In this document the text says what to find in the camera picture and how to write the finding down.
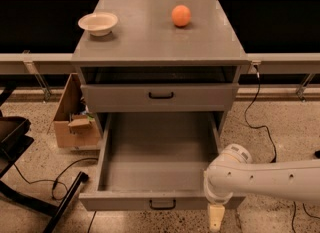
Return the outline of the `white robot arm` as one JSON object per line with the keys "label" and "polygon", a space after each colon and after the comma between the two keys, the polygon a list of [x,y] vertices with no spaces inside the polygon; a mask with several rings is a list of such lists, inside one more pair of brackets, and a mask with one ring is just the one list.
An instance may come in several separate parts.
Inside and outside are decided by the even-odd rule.
{"label": "white robot arm", "polygon": [[209,229],[218,233],[225,205],[235,193],[257,194],[303,203],[320,203],[320,161],[253,164],[243,146],[228,145],[204,171]]}

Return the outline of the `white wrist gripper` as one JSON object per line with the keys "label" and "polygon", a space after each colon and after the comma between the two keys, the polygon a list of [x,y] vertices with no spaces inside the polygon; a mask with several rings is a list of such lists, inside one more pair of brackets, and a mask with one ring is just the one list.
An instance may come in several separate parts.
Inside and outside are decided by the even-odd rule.
{"label": "white wrist gripper", "polygon": [[232,198],[232,192],[219,192],[208,182],[204,181],[204,195],[208,202],[209,230],[211,233],[218,233],[221,229],[222,221],[225,214],[225,207]]}

